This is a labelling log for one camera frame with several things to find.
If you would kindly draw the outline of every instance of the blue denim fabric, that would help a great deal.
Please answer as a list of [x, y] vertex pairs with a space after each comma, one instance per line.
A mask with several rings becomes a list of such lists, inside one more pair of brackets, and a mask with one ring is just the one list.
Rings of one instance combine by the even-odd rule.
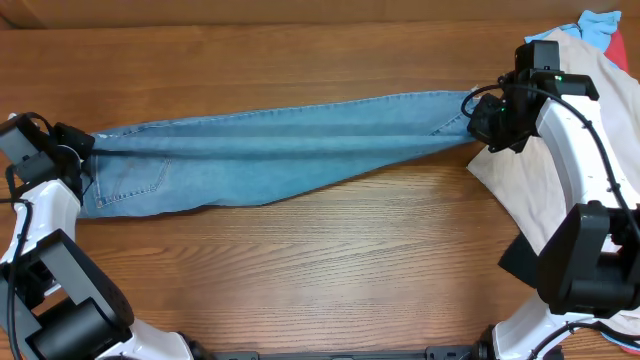
[[262, 205], [466, 143], [467, 94], [407, 93], [93, 134], [95, 182], [81, 216]]

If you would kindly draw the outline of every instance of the blue cloth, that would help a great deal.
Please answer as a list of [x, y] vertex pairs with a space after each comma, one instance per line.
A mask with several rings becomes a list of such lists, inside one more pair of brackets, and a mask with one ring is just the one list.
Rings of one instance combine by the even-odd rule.
[[407, 93], [103, 131], [94, 134], [95, 182], [81, 216], [268, 204], [425, 156], [473, 140], [460, 113], [467, 94]]
[[560, 29], [573, 37], [588, 42], [604, 53], [611, 43], [611, 35], [618, 30], [621, 16], [622, 13], [620, 11], [596, 14], [585, 10], [576, 24], [562, 25], [542, 34], [527, 36], [524, 40], [527, 43], [531, 42], [531, 40], [542, 40], [554, 30]]

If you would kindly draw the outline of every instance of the pant leg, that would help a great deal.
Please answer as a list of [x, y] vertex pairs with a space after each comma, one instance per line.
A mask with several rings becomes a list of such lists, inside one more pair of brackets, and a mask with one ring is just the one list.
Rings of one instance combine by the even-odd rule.
[[96, 137], [84, 217], [263, 205], [472, 140], [467, 92], [169, 120]]

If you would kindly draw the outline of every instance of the beige cloth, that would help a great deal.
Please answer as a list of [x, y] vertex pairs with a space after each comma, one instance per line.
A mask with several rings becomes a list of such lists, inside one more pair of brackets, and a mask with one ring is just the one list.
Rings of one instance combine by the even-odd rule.
[[[640, 86], [616, 69], [595, 47], [560, 30], [545, 40], [560, 44], [560, 68], [589, 75], [600, 94], [602, 123], [620, 167], [640, 190]], [[468, 166], [509, 211], [533, 249], [539, 253], [566, 215], [564, 194], [549, 149], [530, 138], [524, 151], [491, 154], [485, 148]], [[628, 334], [640, 334], [640, 311], [622, 312], [605, 323]]]

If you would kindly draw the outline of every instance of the light blue fabric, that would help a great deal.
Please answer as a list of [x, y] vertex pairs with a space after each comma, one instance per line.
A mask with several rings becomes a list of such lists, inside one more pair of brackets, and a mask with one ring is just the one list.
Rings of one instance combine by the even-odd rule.
[[588, 42], [604, 53], [611, 43], [611, 35], [618, 30], [618, 23], [621, 17], [622, 13], [620, 11], [596, 14], [585, 10], [576, 24], [562, 25], [542, 34], [527, 36], [524, 40], [527, 43], [531, 42], [531, 40], [542, 40], [554, 30], [560, 29], [573, 37]]
[[467, 94], [407, 93], [103, 131], [94, 134], [95, 182], [81, 216], [268, 204], [466, 143]]

